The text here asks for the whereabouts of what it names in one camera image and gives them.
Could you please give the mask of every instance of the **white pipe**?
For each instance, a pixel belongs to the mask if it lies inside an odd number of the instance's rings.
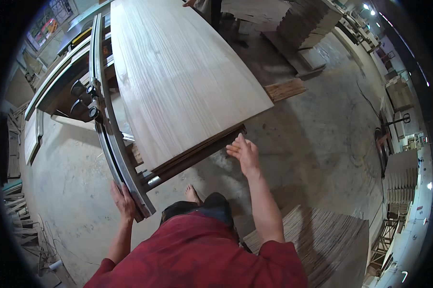
[[[60,266],[60,265],[62,265],[62,264],[63,264],[63,262],[62,262],[61,260],[58,260],[57,262],[55,262],[55,263],[53,263],[52,265],[50,265],[49,268],[50,268],[51,270],[55,270],[55,269],[58,268],[58,266]]]

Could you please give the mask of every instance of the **stack of lumber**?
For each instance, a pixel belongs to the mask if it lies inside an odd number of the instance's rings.
[[[24,194],[21,192],[21,179],[9,182],[2,188],[6,214],[11,218],[13,234],[19,245],[29,245],[37,239],[37,231],[29,218],[28,207]]]
[[[283,223],[285,240],[295,245],[310,288],[362,285],[369,247],[368,220],[296,206],[286,213]],[[261,245],[256,230],[244,241],[258,253]]]
[[[396,76],[386,83],[386,91],[391,98],[394,110],[403,110],[413,105],[413,95],[404,78]]]
[[[312,48],[343,16],[328,0],[295,0],[277,27],[294,49]]]
[[[24,128],[24,112],[26,111],[28,105],[29,101],[26,101],[12,113],[12,115],[17,119],[18,123],[20,124],[21,131],[23,131]]]
[[[390,155],[383,180],[386,202],[409,204],[415,198],[417,183],[417,150],[408,150]]]

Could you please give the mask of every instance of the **light wood board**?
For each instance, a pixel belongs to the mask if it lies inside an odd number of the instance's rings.
[[[273,106],[234,50],[181,1],[112,2],[111,41],[149,170]]]
[[[283,210],[283,214],[285,241],[295,245],[310,288],[326,284],[341,266],[347,267],[345,272],[350,277],[359,276],[347,283],[360,281],[362,285],[369,246],[368,220],[302,206],[288,213]],[[244,241],[253,253],[258,253],[261,245],[256,230]]]
[[[36,129],[37,110],[31,114],[31,117],[24,124],[24,160],[26,165],[31,161],[31,157],[37,148],[37,129]]]

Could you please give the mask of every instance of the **table saw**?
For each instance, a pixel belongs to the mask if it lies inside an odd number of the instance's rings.
[[[28,120],[37,109],[50,114],[57,122],[96,131],[114,180],[118,185],[125,183],[132,194],[137,206],[135,219],[139,222],[156,212],[146,194],[148,191],[224,148],[240,132],[244,133],[245,127],[237,124],[163,167],[138,173],[135,168],[142,160],[138,153],[132,155],[135,140],[120,131],[111,102],[110,89],[117,87],[117,80],[111,28],[105,25],[105,16],[95,15],[90,36],[60,58],[36,91],[24,118]],[[273,103],[306,90],[299,78],[264,89]]]

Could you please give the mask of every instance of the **concrete floor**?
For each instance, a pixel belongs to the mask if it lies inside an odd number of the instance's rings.
[[[246,41],[249,48],[234,49],[261,84],[292,77],[292,69],[264,39],[251,34]],[[369,219],[373,241],[382,215],[374,142],[379,121],[356,81],[377,110],[386,93],[374,62],[363,50],[359,67],[333,34],[319,49],[328,60],[327,68],[305,82],[307,92],[246,121],[247,138],[259,147],[263,172],[281,209],[295,202]],[[264,57],[256,62],[259,53]],[[45,114],[42,145],[32,166],[22,162],[20,169],[32,218],[41,216],[55,239],[52,245],[82,286],[105,257],[119,221],[98,136]],[[184,199],[188,183],[202,199],[222,193],[231,203],[241,236],[254,230],[247,182],[236,160],[221,150],[148,193],[157,212],[134,224],[132,248],[156,231],[162,210]]]

